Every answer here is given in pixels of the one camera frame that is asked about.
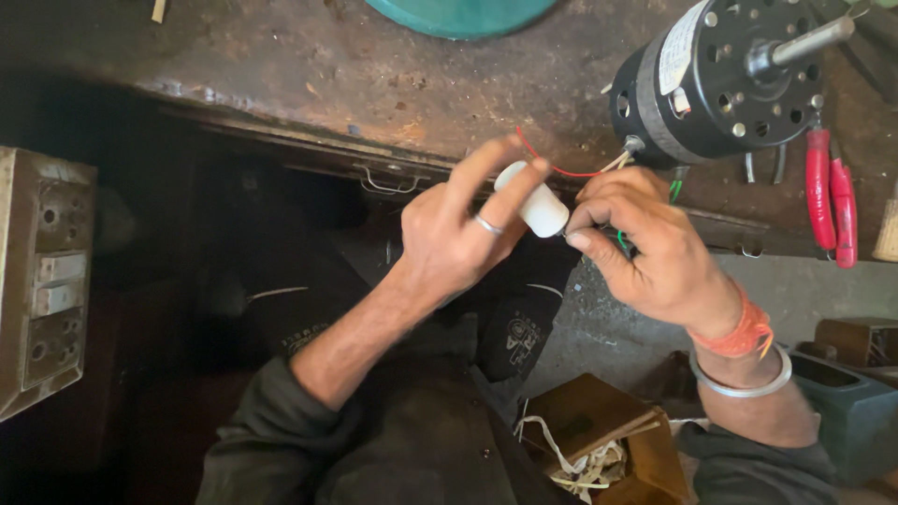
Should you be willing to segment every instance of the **hand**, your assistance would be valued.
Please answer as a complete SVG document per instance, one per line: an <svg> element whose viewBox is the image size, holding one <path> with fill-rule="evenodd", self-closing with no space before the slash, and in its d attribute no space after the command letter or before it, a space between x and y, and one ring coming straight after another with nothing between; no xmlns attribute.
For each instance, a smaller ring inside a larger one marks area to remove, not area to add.
<svg viewBox="0 0 898 505"><path fill-rule="evenodd" d="M588 256L615 298L659 321L714 339L742 317L739 292L711 258L668 186L644 168L594 177L577 195L568 243ZM639 249L632 261L593 228L611 223Z"/></svg>
<svg viewBox="0 0 898 505"><path fill-rule="evenodd" d="M469 288L504 260L526 231L518 209L548 175L545 160L528 164L480 209L480 217L503 233L493 234L469 211L487 176L520 159L520 146L514 136L490 140L455 166L449 182L424 191L402 211L405 252L391 274L417 301L436 307Z"/></svg>

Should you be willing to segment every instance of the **fingernail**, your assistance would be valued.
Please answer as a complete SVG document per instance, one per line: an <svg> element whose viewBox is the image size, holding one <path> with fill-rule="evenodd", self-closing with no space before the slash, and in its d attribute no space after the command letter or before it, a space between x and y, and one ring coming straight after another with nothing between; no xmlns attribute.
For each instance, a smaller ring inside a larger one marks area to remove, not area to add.
<svg viewBox="0 0 898 505"><path fill-rule="evenodd" d="M536 158L533 160L533 168L539 170L540 172L547 172L549 170L549 162L542 158Z"/></svg>
<svg viewBox="0 0 898 505"><path fill-rule="evenodd" d="M581 234L568 235L568 244L574 249L578 249L579 251L583 251L585 248L589 247L589 243L591 242L592 241L589 240L589 237Z"/></svg>

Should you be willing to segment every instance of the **red handle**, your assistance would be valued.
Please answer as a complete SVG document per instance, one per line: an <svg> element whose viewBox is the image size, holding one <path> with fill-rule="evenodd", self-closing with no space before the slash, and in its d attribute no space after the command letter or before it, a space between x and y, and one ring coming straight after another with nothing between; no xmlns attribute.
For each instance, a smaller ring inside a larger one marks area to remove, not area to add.
<svg viewBox="0 0 898 505"><path fill-rule="evenodd" d="M836 232L830 211L830 131L812 129L807 132L805 165L807 212L817 245L826 250L836 246Z"/></svg>
<svg viewBox="0 0 898 505"><path fill-rule="evenodd" d="M849 269L858 262L858 206L854 199L851 170L842 164L841 158L832 160L831 166L830 191L836 208L836 226L839 228L836 264Z"/></svg>

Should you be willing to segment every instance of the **motor shaft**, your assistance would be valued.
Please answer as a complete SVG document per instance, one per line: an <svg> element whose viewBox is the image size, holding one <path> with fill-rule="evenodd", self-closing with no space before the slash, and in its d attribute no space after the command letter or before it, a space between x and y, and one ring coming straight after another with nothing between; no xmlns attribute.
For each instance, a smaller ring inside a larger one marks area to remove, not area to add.
<svg viewBox="0 0 898 505"><path fill-rule="evenodd" d="M793 61L814 53L826 46L844 42L854 33L854 21L848 16L828 22L816 30L779 44L774 50L771 59L776 66L786 66Z"/></svg>

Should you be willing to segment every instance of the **sleeve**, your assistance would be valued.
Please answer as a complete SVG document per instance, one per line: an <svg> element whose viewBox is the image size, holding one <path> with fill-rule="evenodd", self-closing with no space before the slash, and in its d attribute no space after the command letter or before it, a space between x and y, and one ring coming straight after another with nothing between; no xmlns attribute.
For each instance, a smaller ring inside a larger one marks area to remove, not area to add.
<svg viewBox="0 0 898 505"><path fill-rule="evenodd" d="M712 425L695 423L678 436L680 449L699 459L693 480L708 505L836 505L835 470L820 444L771 447Z"/></svg>
<svg viewBox="0 0 898 505"><path fill-rule="evenodd" d="M272 359L218 430L197 504L312 502L312 482L346 449L359 414L354 403L329 410L299 385L285 359Z"/></svg>

